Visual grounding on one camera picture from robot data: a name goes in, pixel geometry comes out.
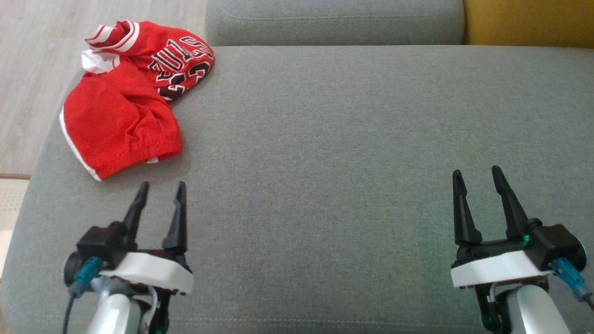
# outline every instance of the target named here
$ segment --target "jersey lettering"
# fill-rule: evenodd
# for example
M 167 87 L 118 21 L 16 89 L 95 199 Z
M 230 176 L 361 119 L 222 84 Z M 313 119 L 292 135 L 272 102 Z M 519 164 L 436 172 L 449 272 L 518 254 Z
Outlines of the jersey lettering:
M 161 65 L 171 69 L 172 71 L 180 71 L 184 68 L 184 62 L 177 58 L 167 49 L 163 49 L 153 55 L 153 59 L 161 63 Z
M 204 56 L 204 53 L 200 52 L 198 50 L 194 50 L 194 51 L 192 51 L 192 56 L 194 56 L 195 58 L 200 58 L 200 57 Z
M 181 42 L 186 43 L 187 45 L 195 46 L 198 50 L 193 51 L 192 54 L 198 58 L 199 56 L 195 54 L 195 52 L 202 53 L 208 55 L 209 58 L 213 59 L 212 53 L 210 53 L 209 48 L 207 45 L 202 43 L 201 41 L 193 38 L 192 36 L 186 36 L 179 39 Z
M 182 48 L 179 44 L 175 43 L 172 39 L 167 41 L 167 45 L 171 45 L 174 49 L 176 49 L 184 59 L 184 62 L 188 62 L 190 59 L 192 59 L 192 55 L 186 49 Z
M 148 69 L 155 72 L 163 72 L 163 67 L 161 67 L 156 60 L 153 60 L 153 62 L 148 65 Z

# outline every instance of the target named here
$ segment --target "seam stitching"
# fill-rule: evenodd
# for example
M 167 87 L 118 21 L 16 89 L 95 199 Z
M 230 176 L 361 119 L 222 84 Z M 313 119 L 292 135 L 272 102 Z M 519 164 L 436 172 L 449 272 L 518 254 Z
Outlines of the seam stitching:
M 415 15 L 415 16 L 392 16 L 392 15 L 338 15 L 338 16 L 304 16 L 304 17 L 241 17 L 229 14 L 220 3 L 215 5 L 217 9 L 227 16 L 232 21 L 252 21 L 250 23 L 271 23 L 271 21 L 310 21 L 310 22 L 324 22 L 324 21 L 366 21 L 366 20 L 392 20 L 398 18 L 435 18 L 441 15 L 446 15 L 457 9 L 456 6 L 448 11 L 434 14 L 434 15 Z

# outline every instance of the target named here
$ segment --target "black cable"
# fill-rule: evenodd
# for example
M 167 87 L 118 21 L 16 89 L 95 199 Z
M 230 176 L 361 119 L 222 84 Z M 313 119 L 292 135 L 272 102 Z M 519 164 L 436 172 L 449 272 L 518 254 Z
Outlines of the black cable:
M 70 319 L 70 312 L 72 312 L 72 305 L 74 304 L 74 296 L 70 296 L 68 306 L 66 306 L 66 314 L 64 314 L 64 324 L 62 325 L 62 334 L 68 333 L 68 320 Z
M 588 304 L 590 309 L 594 312 L 594 303 L 592 302 L 592 299 L 590 299 L 590 297 L 586 298 L 586 303 Z

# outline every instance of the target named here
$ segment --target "wooden floor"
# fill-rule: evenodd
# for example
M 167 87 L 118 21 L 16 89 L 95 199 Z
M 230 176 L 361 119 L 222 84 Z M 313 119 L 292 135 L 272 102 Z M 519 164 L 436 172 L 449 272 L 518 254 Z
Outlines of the wooden floor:
M 0 0 L 0 173 L 33 174 L 51 121 L 99 24 L 204 31 L 206 0 Z

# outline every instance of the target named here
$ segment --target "gray couch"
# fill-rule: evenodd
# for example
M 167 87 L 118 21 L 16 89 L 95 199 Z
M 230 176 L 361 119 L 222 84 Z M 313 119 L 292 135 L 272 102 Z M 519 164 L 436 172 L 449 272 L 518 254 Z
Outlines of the gray couch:
M 451 284 L 451 174 L 486 240 L 504 237 L 498 164 L 529 216 L 594 251 L 594 52 L 462 33 L 458 0 L 209 0 L 206 40 L 254 46 L 215 47 L 173 104 L 183 154 L 97 182 L 53 125 L 1 285 L 10 326 L 59 332 L 76 240 L 148 180 L 138 242 L 158 247 L 183 180 L 195 287 L 170 333 L 484 333 L 474 292 Z M 550 293 L 572 333 L 594 331 L 559 280 Z M 96 301 L 75 303 L 70 333 Z

